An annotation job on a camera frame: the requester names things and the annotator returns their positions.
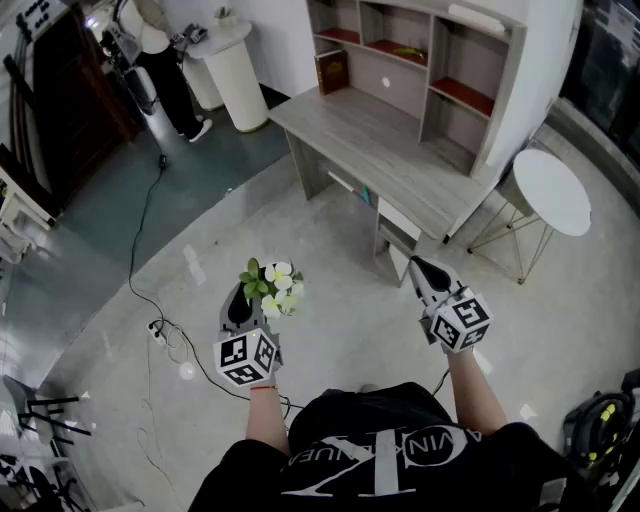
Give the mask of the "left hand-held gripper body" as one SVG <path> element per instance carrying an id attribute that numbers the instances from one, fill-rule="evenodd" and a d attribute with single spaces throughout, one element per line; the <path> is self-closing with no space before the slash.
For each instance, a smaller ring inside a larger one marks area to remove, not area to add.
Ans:
<path id="1" fill-rule="evenodd" d="M 222 321 L 213 352 L 218 374 L 238 388 L 273 386 L 283 365 L 279 335 L 263 319 Z"/>

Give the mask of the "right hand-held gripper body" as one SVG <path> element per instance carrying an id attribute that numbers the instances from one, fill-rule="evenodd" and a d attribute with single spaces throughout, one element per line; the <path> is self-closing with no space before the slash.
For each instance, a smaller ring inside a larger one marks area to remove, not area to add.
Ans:
<path id="1" fill-rule="evenodd" d="M 472 349 L 486 335 L 493 313 L 481 294 L 463 287 L 424 311 L 420 325 L 430 345 L 439 344 L 444 353 Z"/>

